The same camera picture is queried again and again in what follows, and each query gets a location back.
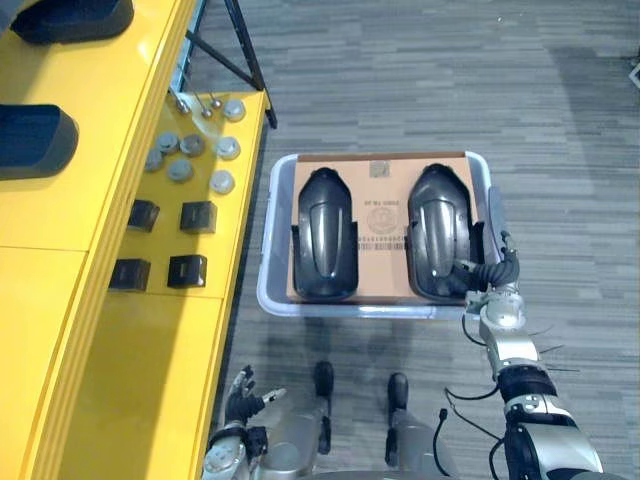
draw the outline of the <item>plastic bin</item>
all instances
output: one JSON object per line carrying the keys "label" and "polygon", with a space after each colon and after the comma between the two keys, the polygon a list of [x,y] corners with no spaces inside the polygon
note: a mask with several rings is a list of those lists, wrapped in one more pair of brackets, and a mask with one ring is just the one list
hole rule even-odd
{"label": "plastic bin", "polygon": [[[488,198],[491,179],[487,162],[480,155],[466,152],[475,191],[478,221],[485,222],[485,261],[500,261],[498,248],[489,233]],[[347,304],[299,303],[287,296],[291,209],[297,154],[282,157],[271,170],[269,199],[262,238],[262,259],[258,273],[258,303],[267,312],[280,317],[364,317],[459,320],[462,305],[425,304]]]}

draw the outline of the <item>gray carpet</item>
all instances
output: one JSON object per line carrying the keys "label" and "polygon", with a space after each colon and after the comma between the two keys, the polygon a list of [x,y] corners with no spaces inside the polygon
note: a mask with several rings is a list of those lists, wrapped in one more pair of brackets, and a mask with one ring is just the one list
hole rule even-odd
{"label": "gray carpet", "polygon": [[[242,0],[280,125],[256,179],[246,262],[227,339],[224,388],[251,363],[257,389],[289,387],[265,421],[311,392],[310,370],[336,370],[333,449],[318,470],[385,468],[388,375],[411,381],[410,408],[435,422],[442,388],[491,387],[460,324],[276,318],[256,301],[269,172],[294,152],[472,150],[489,162],[521,252],[530,331],[560,395],[605,469],[640,477],[638,431],[637,0]],[[238,63],[221,0],[202,36]],[[199,90],[246,90],[200,52]],[[459,407],[503,431],[502,403]],[[491,440],[450,416],[442,440],[463,478],[489,477]],[[503,454],[498,472],[506,478]]]}

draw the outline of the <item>yellow table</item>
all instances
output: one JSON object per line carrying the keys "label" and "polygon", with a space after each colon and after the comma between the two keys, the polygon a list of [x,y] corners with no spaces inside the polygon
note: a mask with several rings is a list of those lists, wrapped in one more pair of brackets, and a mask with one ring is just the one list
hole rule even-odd
{"label": "yellow table", "polygon": [[[178,113],[172,98],[162,110],[157,134],[198,133],[206,148],[191,159],[194,174],[183,184],[166,175],[168,164],[184,157],[180,153],[167,156],[162,170],[143,175],[136,198],[160,211],[151,232],[127,230],[118,257],[151,263],[146,291],[107,294],[71,422],[63,479],[200,475],[267,106],[264,92],[216,97],[242,99],[245,118],[225,122],[218,111],[204,120],[189,95],[182,98],[191,114]],[[212,153],[219,136],[238,140],[237,158]],[[221,169],[235,179],[226,195],[209,189],[212,172]],[[215,233],[182,232],[182,203],[205,200],[217,207]],[[207,258],[206,286],[168,288],[169,257],[188,254]]]}
{"label": "yellow table", "polygon": [[0,182],[0,478],[56,477],[133,194],[193,0],[137,0],[120,36],[33,46],[0,37],[0,103],[59,105],[69,165]]}

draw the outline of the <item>silver cap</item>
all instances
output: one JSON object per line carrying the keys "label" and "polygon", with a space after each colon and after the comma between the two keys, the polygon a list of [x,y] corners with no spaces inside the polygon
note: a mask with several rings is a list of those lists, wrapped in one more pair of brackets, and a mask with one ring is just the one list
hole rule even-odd
{"label": "silver cap", "polygon": [[164,164],[164,157],[162,156],[162,152],[159,148],[154,147],[149,150],[147,154],[147,160],[144,162],[144,171],[145,172],[155,172],[162,168]]}
{"label": "silver cap", "polygon": [[169,165],[167,176],[170,180],[177,183],[186,182],[193,175],[193,167],[191,162],[186,158],[179,158]]}
{"label": "silver cap", "polygon": [[180,138],[173,132],[161,133],[156,140],[156,147],[165,155],[177,152],[179,145]]}
{"label": "silver cap", "polygon": [[204,139],[197,133],[187,135],[180,141],[180,151],[187,157],[197,157],[204,152]]}
{"label": "silver cap", "polygon": [[231,173],[226,170],[218,170],[211,175],[211,180],[209,180],[209,186],[211,190],[221,195],[226,195],[233,187],[235,187],[236,182],[233,179]]}
{"label": "silver cap", "polygon": [[242,100],[229,100],[224,106],[224,116],[230,122],[239,122],[244,118],[246,113],[247,110],[244,108]]}
{"label": "silver cap", "polygon": [[216,144],[216,155],[223,160],[233,160],[240,155],[240,144],[235,137],[221,137]]}

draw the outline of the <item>wire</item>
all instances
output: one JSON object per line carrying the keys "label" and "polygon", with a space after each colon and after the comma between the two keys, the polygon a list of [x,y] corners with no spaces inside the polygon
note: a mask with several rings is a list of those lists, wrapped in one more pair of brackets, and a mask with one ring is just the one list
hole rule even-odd
{"label": "wire", "polygon": [[432,449],[433,449],[433,459],[436,462],[436,467],[438,467],[438,470],[440,470],[440,473],[442,475],[444,475],[445,477],[450,477],[451,475],[449,475],[449,472],[447,472],[442,465],[440,465],[440,460],[438,459],[438,435],[440,434],[440,429],[442,428],[442,425],[444,424],[444,421],[447,419],[447,409],[446,408],[441,408],[440,409],[440,422],[438,423],[438,427],[436,428],[436,432],[433,434],[433,442],[432,442]]}
{"label": "wire", "polygon": [[456,405],[451,400],[451,397],[457,398],[458,400],[482,400],[483,398],[489,398],[491,395],[495,394],[497,391],[498,391],[498,387],[496,386],[491,392],[486,393],[484,395],[479,395],[477,397],[462,397],[460,395],[456,395],[455,393],[451,392],[451,390],[449,390],[448,388],[445,388],[444,389],[444,395],[447,398],[447,402],[449,402],[449,406],[451,406],[451,410],[453,410],[453,413],[455,413],[456,417],[458,417],[459,419],[463,420],[464,422],[467,422],[469,425],[471,425],[472,427],[477,428],[478,430],[480,430],[484,434],[490,436],[491,438],[493,438],[495,440],[500,440],[500,437],[498,437],[497,435],[491,433],[486,428],[481,427],[477,423],[472,422],[467,417],[465,417],[460,412],[458,412],[458,410],[456,409]]}
{"label": "wire", "polygon": [[476,345],[480,345],[481,347],[487,346],[486,343],[480,342],[475,338],[473,338],[471,335],[469,335],[469,332],[467,331],[466,315],[462,316],[462,331],[464,332],[464,336],[467,337],[471,342],[475,343]]}
{"label": "wire", "polygon": [[457,395],[457,394],[453,393],[451,390],[449,390],[448,387],[445,387],[444,390],[445,390],[445,392],[449,393],[449,395],[451,395],[453,398],[456,398],[458,400],[467,400],[467,401],[484,400],[485,398],[492,397],[493,395],[496,394],[496,392],[498,391],[498,385],[493,387],[493,390],[491,390],[489,393],[483,393],[482,395],[478,395],[478,396],[475,396],[475,397],[463,397],[462,395]]}
{"label": "wire", "polygon": [[540,350],[538,353],[540,355],[544,355],[545,353],[549,353],[549,352],[553,352],[554,350],[558,350],[560,348],[563,348],[564,345],[560,344],[560,345],[556,345],[554,347],[549,347],[549,348],[545,348],[544,350]]}
{"label": "wire", "polygon": [[554,326],[555,325],[551,325],[551,326],[549,326],[547,328],[544,328],[542,330],[538,330],[537,332],[530,333],[529,336],[530,337],[535,337],[536,335],[543,335],[543,334],[545,334],[547,332],[550,332],[553,329]]}
{"label": "wire", "polygon": [[493,477],[493,480],[500,480],[498,478],[498,475],[496,474],[496,469],[493,466],[493,457],[498,451],[498,449],[500,448],[500,445],[502,445],[503,443],[504,443],[504,438],[499,439],[495,443],[495,445],[491,448],[491,451],[489,452],[489,468],[491,469],[491,476]]}

